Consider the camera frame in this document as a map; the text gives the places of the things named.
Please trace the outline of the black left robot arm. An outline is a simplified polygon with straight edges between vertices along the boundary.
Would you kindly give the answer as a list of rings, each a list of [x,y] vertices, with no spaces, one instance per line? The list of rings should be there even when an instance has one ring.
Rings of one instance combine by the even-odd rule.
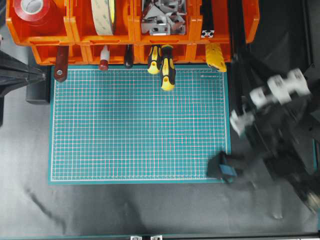
[[[0,51],[0,97],[27,85],[46,80],[46,74],[33,66],[24,64],[9,54]]]

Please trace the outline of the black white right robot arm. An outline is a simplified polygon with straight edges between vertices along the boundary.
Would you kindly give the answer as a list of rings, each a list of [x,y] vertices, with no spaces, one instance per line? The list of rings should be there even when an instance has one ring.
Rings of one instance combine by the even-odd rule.
[[[299,68],[286,77],[274,73],[252,54],[239,55],[249,79],[258,74],[264,85],[242,96],[242,112],[233,111],[233,130],[245,136],[251,149],[243,155],[219,152],[207,163],[206,175],[220,178],[233,187],[252,183],[252,167],[263,161],[269,176],[285,180],[312,211],[320,208],[320,172],[309,173],[295,149],[294,131],[320,139],[320,122],[314,113],[320,109],[320,83],[310,82]]]

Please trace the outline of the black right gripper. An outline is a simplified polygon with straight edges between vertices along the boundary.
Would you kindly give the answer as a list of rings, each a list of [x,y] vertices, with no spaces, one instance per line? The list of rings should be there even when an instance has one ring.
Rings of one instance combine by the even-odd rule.
[[[272,184],[262,157],[252,151],[237,155],[220,151],[208,160],[206,176],[231,183],[237,191],[266,189]]]

